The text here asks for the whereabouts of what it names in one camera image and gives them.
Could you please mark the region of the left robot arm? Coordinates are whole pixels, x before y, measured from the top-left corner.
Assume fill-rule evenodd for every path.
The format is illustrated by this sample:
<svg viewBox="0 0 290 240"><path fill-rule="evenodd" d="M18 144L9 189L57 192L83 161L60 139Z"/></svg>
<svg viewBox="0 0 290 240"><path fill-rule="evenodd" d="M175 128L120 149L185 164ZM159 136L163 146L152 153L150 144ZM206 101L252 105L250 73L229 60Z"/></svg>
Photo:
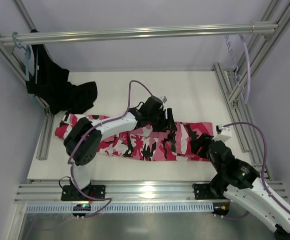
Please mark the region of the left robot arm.
<svg viewBox="0 0 290 240"><path fill-rule="evenodd" d="M86 117L79 119L64 139L74 187L81 192L90 185L86 165L96 156L102 140L148 124L154 132L175 131L172 108L165 108L164 103L162 98L151 96L140 108L128 107L122 115L103 120L88 120Z"/></svg>

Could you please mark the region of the black garment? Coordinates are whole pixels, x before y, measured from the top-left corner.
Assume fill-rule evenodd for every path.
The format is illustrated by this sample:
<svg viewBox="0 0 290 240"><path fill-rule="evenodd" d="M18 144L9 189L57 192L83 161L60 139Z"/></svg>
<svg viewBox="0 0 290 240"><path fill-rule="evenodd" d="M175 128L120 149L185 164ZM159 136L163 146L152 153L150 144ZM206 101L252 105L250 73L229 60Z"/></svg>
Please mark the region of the black garment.
<svg viewBox="0 0 290 240"><path fill-rule="evenodd" d="M94 106L98 96L94 81L75 85L69 82L68 69L60 67L48 55L43 44L31 46L35 73L26 82L27 92L43 99L54 115L60 111L83 114Z"/></svg>

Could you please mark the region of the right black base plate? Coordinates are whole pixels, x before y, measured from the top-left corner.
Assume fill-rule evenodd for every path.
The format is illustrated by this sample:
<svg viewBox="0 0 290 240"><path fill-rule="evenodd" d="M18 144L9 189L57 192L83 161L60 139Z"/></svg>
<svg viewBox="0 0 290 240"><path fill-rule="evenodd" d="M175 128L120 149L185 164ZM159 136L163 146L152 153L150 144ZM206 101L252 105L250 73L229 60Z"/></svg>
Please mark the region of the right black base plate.
<svg viewBox="0 0 290 240"><path fill-rule="evenodd" d="M208 183L194 183L192 185L194 191L194 197L196 200L224 200L225 197L216 196L211 192L210 186Z"/></svg>

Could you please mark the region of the aluminium hanging rail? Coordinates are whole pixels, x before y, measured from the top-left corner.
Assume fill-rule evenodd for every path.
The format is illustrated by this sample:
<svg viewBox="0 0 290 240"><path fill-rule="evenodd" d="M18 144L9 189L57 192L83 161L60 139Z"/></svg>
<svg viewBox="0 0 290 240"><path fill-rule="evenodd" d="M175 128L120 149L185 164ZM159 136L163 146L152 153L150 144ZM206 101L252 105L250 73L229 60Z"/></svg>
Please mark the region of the aluminium hanging rail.
<svg viewBox="0 0 290 240"><path fill-rule="evenodd" d="M128 29L89 30L73 32L31 32L0 37L4 46L18 44L51 44L69 42L94 42L129 39L199 37L238 34L273 34L278 24L270 21L253 23L138 27Z"/></svg>

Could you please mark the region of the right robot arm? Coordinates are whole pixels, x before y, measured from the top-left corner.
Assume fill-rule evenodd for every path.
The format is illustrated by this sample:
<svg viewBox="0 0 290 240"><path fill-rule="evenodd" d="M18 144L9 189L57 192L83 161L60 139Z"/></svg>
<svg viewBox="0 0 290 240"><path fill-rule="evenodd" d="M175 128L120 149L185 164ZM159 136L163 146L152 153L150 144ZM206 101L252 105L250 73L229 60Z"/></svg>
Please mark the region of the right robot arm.
<svg viewBox="0 0 290 240"><path fill-rule="evenodd" d="M265 182L264 172L237 159L225 141L231 138L227 125L217 126L217 135L203 133L190 142L194 154L208 159L216 175L208 184L194 184L197 199L214 197L239 204L258 218L277 240L290 240L290 205Z"/></svg>

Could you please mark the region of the pink camouflage trousers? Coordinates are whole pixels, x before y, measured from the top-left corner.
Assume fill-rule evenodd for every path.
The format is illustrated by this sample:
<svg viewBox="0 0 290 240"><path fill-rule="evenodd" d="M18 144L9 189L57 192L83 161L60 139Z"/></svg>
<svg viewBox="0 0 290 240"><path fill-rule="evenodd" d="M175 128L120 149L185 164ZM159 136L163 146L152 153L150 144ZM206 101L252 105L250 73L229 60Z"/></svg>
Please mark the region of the pink camouflage trousers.
<svg viewBox="0 0 290 240"><path fill-rule="evenodd" d="M202 134L212 136L213 124L177 121L175 125L175 131L154 132L152 126L147 125L110 136L101 141L98 153L150 162L206 162L207 159L192 152L190 142L198 139Z"/></svg>

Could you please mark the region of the aluminium right frame rail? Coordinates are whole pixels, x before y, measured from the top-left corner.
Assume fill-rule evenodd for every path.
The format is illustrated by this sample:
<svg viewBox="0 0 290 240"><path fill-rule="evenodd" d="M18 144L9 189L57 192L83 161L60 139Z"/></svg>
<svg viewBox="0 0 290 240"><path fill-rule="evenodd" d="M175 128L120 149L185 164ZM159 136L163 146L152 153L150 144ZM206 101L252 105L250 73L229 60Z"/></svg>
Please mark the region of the aluminium right frame rail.
<svg viewBox="0 0 290 240"><path fill-rule="evenodd" d="M261 21L272 21L278 24L273 34L248 33L247 48L250 56L250 73L255 76L268 59L276 45L290 27L290 0L273 0L269 2ZM220 84L229 116L233 122L252 123L252 114L248 104L243 102L243 91L247 89L247 61L241 56L238 63L230 68L223 68L220 63L213 65L213 70ZM248 153L253 165L261 165L263 145L260 134L248 125L234 126L240 147Z"/></svg>

